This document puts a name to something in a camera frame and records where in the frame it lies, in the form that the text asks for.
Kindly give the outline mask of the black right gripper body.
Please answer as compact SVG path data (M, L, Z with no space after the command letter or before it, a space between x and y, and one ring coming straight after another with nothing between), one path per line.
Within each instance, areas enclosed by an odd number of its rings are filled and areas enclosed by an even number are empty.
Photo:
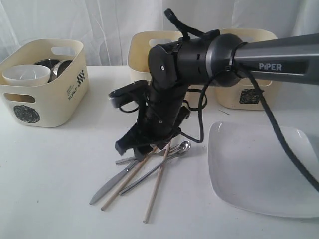
M177 85L164 89L154 84L149 86L148 105L141 126L145 145L164 147L179 134L180 124L190 115L190 110L182 105L188 87Z

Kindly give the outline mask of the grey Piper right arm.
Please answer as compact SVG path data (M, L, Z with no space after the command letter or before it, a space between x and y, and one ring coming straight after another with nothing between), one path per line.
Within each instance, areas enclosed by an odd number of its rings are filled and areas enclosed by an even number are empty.
M139 80L110 93L116 108L136 102L136 123L115 143L119 154L133 149L137 159L164 148L181 134L191 85L231 87L254 76L279 82L319 83L318 34L247 43L234 34L201 36L159 44L149 51L151 80Z

